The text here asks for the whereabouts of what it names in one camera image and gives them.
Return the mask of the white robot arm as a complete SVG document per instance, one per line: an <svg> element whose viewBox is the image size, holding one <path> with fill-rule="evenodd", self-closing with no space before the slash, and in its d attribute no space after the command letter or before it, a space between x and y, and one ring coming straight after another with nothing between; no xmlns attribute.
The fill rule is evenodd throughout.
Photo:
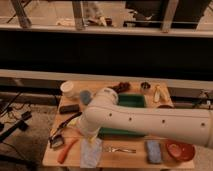
<svg viewBox="0 0 213 171"><path fill-rule="evenodd" d="M100 89L77 120L81 134L91 138L101 127L114 128L213 149L212 110L135 108L117 102L113 89Z"/></svg>

